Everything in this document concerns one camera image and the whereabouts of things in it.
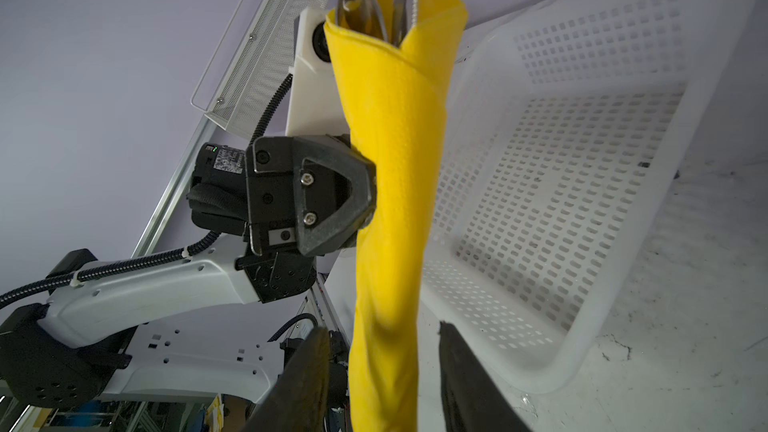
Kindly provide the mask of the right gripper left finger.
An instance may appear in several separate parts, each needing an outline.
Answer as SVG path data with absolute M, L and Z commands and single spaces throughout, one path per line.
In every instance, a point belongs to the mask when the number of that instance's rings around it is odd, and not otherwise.
M 241 430 L 322 431 L 327 412 L 329 364 L 328 330 L 316 327 Z

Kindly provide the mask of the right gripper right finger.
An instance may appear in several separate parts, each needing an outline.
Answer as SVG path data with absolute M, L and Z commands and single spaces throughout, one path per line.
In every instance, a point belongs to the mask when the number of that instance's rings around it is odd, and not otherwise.
M 447 431 L 530 431 L 458 329 L 439 327 L 440 391 Z

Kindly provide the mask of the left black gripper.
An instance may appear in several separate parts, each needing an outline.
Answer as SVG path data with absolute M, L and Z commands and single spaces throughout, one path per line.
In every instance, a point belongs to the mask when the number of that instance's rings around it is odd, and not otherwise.
M 252 252 L 307 257 L 355 245 L 376 206 L 376 166 L 348 134 L 257 139 L 246 150 Z

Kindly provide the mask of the white perforated plastic basket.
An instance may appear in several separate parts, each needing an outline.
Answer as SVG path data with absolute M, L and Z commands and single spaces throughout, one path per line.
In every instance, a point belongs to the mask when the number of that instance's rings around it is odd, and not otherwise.
M 531 394 L 581 367 L 756 0 L 545 0 L 464 29 L 420 306 Z

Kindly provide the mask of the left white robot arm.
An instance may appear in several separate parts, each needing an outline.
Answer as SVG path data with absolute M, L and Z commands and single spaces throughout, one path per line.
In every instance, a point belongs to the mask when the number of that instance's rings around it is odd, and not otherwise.
M 327 383 L 335 335 L 321 321 L 291 351 L 277 337 L 217 345 L 167 324 L 304 294 L 317 283 L 317 258 L 353 245 L 371 218 L 375 166 L 347 135 L 266 134 L 291 86 L 283 80 L 245 149 L 200 147 L 188 199 L 201 240 L 116 262 L 74 250 L 45 279 L 2 295 L 11 313 L 1 377 L 17 400 L 70 408 L 223 393 L 261 402 L 296 376 L 293 355 Z

